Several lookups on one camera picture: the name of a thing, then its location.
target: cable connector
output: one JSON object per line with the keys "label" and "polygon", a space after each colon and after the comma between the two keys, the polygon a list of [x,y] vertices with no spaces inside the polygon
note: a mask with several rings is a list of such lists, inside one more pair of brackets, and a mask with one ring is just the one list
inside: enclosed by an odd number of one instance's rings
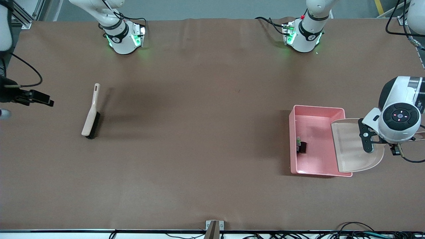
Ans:
{"label": "cable connector", "polygon": [[407,37],[407,39],[408,39],[408,40],[409,40],[409,42],[410,42],[412,45],[414,45],[416,48],[418,48],[419,50],[423,50],[423,51],[425,51],[425,48],[422,46],[422,44],[421,44],[418,40],[414,39],[412,36]]}

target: table surface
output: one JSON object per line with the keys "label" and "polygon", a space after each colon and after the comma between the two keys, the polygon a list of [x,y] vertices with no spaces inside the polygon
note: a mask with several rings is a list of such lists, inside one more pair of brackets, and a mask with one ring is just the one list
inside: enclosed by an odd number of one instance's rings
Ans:
{"label": "table surface", "polygon": [[[352,178],[291,175],[294,105],[365,116],[383,85],[423,76],[385,19],[329,20],[298,53],[258,20],[149,22],[145,48],[118,55],[96,23],[34,22],[15,54],[44,77],[53,108],[3,104],[0,228],[425,230],[425,164],[387,149]],[[8,77],[37,76],[12,59]],[[99,136],[80,135],[100,83]],[[406,144],[412,159],[422,142]]]}

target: pink bin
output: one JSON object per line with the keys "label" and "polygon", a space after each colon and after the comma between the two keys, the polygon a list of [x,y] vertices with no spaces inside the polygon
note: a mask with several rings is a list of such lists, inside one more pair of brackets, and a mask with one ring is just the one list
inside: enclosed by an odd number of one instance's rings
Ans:
{"label": "pink bin", "polygon": [[[289,115],[291,172],[321,176],[351,177],[338,171],[331,123],[345,119],[342,108],[295,105]],[[307,143],[306,154],[297,154],[297,136]]]}

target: black circular button pad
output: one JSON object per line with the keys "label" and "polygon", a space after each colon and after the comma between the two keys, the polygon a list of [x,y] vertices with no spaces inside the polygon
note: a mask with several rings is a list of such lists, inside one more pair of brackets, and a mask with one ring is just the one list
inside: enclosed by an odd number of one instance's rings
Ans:
{"label": "black circular button pad", "polygon": [[418,110],[410,104],[393,104],[384,111],[384,122],[393,130],[406,130],[414,126],[418,120]]}

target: white dustpan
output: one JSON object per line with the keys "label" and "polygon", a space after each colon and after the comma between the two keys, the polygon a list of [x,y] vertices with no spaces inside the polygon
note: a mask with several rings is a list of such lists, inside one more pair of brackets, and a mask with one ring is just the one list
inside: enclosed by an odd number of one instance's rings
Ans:
{"label": "white dustpan", "polygon": [[385,144],[374,144],[370,154],[363,150],[358,120],[339,119],[331,124],[339,172],[367,170],[378,165],[384,157]]}

